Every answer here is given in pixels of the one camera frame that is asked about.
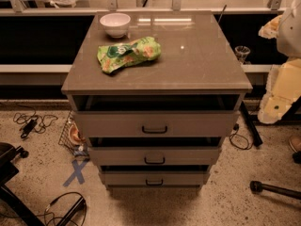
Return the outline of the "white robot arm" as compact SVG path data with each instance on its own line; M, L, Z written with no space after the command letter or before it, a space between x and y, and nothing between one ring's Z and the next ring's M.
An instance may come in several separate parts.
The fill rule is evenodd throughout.
M284 11L263 26L259 35L277 40L277 50L288 60L268 73L266 93L258 119L265 124L280 121L301 96L301 0L293 0Z

